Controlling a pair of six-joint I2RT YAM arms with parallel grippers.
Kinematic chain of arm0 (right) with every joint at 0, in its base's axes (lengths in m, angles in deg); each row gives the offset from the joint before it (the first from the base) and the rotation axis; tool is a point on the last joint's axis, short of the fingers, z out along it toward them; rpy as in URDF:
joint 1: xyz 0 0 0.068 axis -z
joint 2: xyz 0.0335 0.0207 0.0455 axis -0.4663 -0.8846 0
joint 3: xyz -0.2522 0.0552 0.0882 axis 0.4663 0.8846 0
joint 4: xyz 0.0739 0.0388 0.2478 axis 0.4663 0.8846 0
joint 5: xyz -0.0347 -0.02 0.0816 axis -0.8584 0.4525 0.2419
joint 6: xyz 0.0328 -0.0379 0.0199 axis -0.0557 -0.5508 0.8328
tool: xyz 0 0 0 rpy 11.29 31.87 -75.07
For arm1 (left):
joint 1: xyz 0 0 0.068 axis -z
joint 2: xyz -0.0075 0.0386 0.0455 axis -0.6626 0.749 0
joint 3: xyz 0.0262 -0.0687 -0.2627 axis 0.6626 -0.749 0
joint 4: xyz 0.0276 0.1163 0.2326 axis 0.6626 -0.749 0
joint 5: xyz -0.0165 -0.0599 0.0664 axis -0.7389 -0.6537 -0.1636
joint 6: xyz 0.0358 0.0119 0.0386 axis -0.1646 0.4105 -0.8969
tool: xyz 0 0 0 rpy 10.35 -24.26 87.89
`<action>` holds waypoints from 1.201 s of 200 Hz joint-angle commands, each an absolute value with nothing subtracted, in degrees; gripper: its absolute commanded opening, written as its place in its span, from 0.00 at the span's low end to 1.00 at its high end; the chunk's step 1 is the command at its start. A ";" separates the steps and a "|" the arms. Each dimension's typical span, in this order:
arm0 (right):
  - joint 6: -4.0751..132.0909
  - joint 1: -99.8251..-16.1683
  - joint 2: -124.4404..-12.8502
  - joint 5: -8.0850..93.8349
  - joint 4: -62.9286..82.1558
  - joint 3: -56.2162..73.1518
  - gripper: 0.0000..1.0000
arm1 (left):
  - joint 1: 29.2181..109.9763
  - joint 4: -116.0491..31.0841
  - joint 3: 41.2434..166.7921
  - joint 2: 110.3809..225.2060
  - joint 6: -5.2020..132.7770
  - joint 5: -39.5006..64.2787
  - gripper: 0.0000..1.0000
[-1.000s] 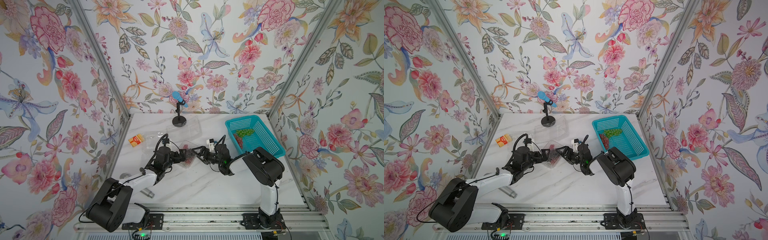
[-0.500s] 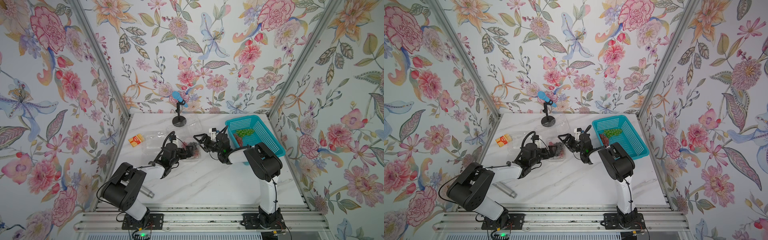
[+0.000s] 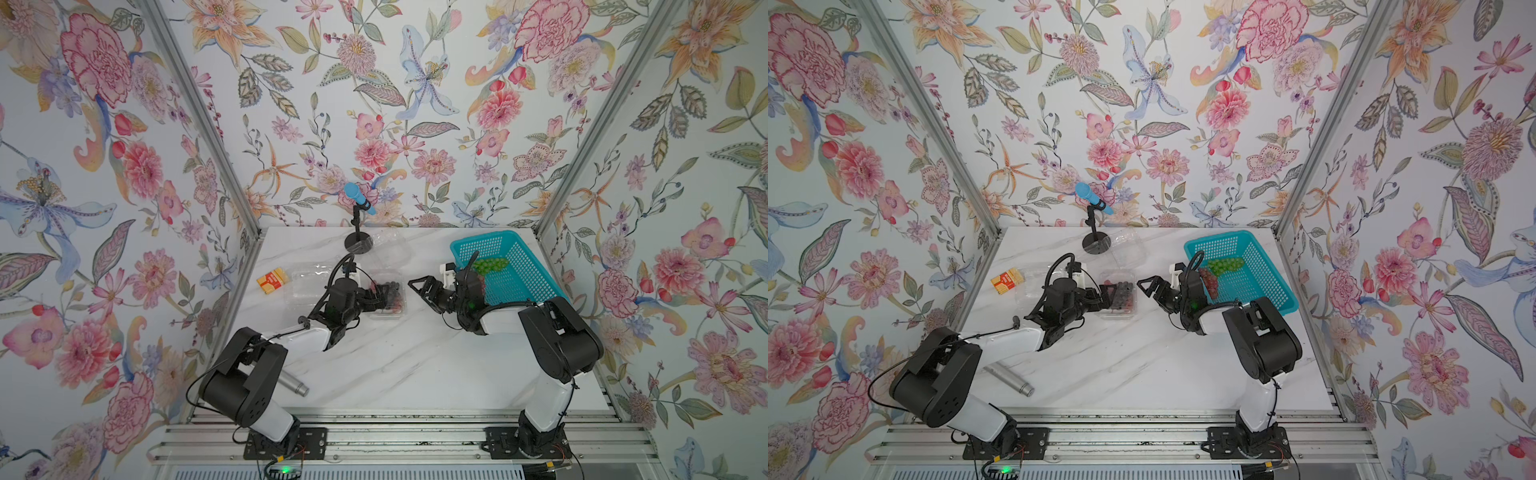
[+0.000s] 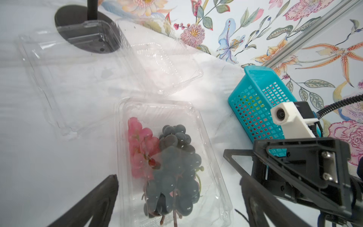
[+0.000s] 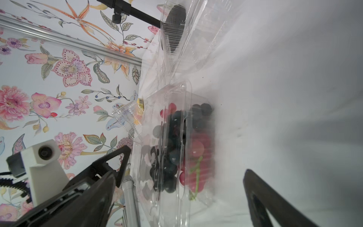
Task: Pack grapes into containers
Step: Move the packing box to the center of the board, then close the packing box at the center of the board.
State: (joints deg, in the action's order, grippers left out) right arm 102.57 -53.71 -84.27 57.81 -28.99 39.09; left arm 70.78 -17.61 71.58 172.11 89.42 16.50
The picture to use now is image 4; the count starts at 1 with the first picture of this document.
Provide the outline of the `red grape bunch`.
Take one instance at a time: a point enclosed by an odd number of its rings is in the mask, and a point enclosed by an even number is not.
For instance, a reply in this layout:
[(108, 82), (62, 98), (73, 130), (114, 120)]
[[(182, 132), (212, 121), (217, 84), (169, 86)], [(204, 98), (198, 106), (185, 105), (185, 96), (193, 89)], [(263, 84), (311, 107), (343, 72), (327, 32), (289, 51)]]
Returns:
[(136, 117), (128, 120), (128, 142), (131, 174), (135, 179), (153, 180), (153, 172), (160, 167), (160, 140), (150, 128), (143, 127)]

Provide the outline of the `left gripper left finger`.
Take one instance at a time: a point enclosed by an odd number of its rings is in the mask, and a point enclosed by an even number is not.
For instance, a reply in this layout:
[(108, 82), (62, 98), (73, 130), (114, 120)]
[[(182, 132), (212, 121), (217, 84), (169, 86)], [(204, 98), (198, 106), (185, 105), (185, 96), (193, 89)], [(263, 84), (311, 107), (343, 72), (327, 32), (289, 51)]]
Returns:
[(50, 227), (107, 227), (115, 206), (119, 182), (109, 175)]

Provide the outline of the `teal plastic mesh basket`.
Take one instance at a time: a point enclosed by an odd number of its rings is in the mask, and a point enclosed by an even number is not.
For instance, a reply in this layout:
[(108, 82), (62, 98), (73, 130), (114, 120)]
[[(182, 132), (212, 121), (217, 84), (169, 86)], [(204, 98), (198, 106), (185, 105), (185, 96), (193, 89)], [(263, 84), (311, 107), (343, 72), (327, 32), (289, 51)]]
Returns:
[(244, 72), (228, 98), (242, 127), (251, 141), (285, 139), (282, 128), (273, 123), (270, 110), (297, 99), (271, 68), (246, 66)]

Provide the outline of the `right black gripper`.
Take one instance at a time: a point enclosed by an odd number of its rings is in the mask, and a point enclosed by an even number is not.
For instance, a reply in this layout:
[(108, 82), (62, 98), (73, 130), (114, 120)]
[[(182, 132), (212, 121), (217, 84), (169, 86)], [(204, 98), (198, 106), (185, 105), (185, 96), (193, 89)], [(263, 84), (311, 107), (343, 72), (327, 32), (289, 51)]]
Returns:
[(318, 209), (332, 221), (363, 220), (363, 182), (351, 175), (350, 145), (334, 138), (256, 140), (223, 157), (274, 196)]

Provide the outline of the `clear clamshell container front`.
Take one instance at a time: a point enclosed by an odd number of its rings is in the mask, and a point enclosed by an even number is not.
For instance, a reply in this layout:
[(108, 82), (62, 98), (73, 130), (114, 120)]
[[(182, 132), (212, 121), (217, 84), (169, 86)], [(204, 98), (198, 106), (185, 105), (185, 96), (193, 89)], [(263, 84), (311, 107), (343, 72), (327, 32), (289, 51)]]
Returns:
[(191, 103), (129, 97), (116, 108), (123, 227), (228, 227), (232, 203)]

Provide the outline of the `clear clamshell container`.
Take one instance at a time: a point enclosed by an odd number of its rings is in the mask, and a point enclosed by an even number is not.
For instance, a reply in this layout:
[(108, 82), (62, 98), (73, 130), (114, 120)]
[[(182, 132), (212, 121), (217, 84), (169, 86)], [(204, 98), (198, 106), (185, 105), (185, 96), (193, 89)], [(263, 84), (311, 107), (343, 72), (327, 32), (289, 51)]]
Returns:
[(83, 51), (57, 28), (19, 37), (19, 49), (40, 91), (51, 125), (78, 137), (113, 114), (128, 96), (166, 97), (203, 76), (196, 50), (161, 20), (118, 19), (121, 47), (108, 54)]
[(116, 108), (123, 227), (228, 227), (232, 203), (191, 103), (129, 97)]

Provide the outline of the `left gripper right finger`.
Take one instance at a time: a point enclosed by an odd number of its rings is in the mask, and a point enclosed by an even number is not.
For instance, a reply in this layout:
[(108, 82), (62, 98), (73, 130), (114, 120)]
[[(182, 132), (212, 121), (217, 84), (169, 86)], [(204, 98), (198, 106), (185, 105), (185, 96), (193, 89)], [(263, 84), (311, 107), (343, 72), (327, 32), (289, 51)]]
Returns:
[(309, 226), (249, 174), (242, 174), (240, 186), (251, 227), (268, 227), (266, 218), (276, 227)]

